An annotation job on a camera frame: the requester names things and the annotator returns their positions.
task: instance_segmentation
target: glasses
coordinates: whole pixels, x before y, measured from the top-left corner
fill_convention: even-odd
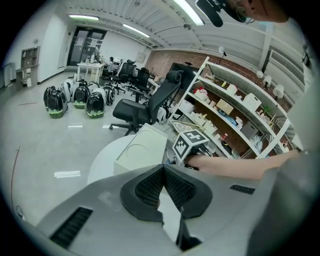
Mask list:
[[[243,3],[242,3],[243,0],[230,0],[230,2],[233,3],[235,7],[236,15],[238,16],[240,21],[246,24],[255,22],[255,19],[249,17],[248,14],[246,13],[246,9],[243,7]]]

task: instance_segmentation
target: glass door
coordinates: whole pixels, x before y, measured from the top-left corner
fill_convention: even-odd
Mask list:
[[[85,62],[87,56],[100,50],[106,31],[100,29],[90,29],[77,27],[68,56],[68,66],[76,66],[78,63]]]

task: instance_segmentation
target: baseboard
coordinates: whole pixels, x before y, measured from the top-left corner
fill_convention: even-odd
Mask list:
[[[54,74],[54,75],[52,75],[52,76],[49,76],[48,78],[42,80],[41,82],[38,82],[37,84],[38,84],[38,85],[41,85],[41,84],[43,84],[44,82],[48,81],[49,79],[54,78],[55,76],[60,75],[60,74],[63,73],[63,72],[64,72],[64,70],[63,70],[63,71],[60,71],[60,72],[58,72],[58,73],[56,73],[56,74]]]

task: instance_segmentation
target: ceiling light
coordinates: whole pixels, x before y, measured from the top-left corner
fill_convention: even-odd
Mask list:
[[[136,28],[134,28],[134,27],[132,27],[132,26],[128,26],[128,25],[126,25],[126,24],[123,24],[123,26],[126,27],[126,28],[128,28],[128,29],[131,29],[131,30],[133,30],[133,31],[135,31],[135,32],[138,32],[138,33],[140,33],[141,35],[144,35],[144,36],[147,37],[147,38],[150,37],[150,36],[148,36],[147,34],[139,31],[138,29],[136,29]]]
[[[94,20],[94,21],[98,21],[99,20],[98,17],[87,16],[87,15],[78,15],[78,14],[69,14],[69,17],[70,18],[76,18],[76,19]]]
[[[186,0],[173,0],[175,1],[185,12],[189,15],[189,17],[193,20],[193,22],[197,26],[203,26],[205,23],[199,17],[199,15],[195,12],[195,10],[187,3]]]

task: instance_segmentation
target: white lamp shade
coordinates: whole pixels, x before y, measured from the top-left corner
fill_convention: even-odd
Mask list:
[[[256,72],[256,76],[258,77],[258,78],[263,78],[264,77],[264,73],[262,73],[262,71],[257,71]]]
[[[285,88],[283,85],[278,84],[274,89],[273,89],[273,94],[277,96],[278,98],[282,98],[284,96]]]
[[[219,46],[219,53],[224,54],[225,48],[223,46]]]
[[[263,79],[263,85],[266,85],[267,84],[267,87],[270,87],[271,85],[271,76],[270,75],[267,75],[264,79]]]

